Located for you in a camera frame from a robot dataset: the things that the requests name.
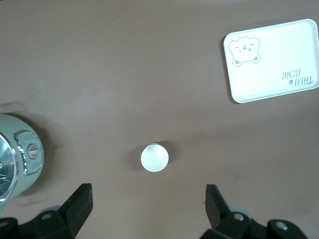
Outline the glass pot lid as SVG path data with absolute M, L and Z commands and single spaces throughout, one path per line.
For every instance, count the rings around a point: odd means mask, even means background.
M 0 204 L 12 194 L 17 178 L 15 151 L 7 139 L 0 134 Z

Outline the grey-green electric cooking pot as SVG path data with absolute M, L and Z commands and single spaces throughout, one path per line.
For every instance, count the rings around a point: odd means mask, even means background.
M 0 216 L 9 200 L 30 188 L 40 176 L 44 164 L 42 142 L 24 121 L 7 114 L 0 114 L 0 134 L 13 147 L 17 162 L 17 178 L 10 197 L 0 204 Z

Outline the white plastic cup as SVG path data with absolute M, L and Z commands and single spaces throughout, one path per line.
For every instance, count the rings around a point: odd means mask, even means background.
M 169 162 L 168 151 L 158 143 L 148 144 L 141 153 L 142 167 L 149 172 L 162 171 Z

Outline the cream bear print tray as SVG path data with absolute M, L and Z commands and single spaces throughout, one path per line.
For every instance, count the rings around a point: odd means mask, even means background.
M 319 87 L 319 34 L 312 19 L 232 32 L 223 47 L 237 103 Z

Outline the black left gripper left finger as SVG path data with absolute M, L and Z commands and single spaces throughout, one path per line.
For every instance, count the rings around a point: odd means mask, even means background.
M 0 239 L 76 239 L 92 209 L 92 184 L 81 184 L 57 210 L 46 210 L 24 224 L 0 218 Z

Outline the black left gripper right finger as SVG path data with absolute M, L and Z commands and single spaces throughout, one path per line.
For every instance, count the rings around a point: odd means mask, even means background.
M 231 211 L 214 184 L 206 185 L 205 210 L 211 228 L 200 239 L 308 239 L 292 222 L 272 219 L 263 226 L 243 212 Z

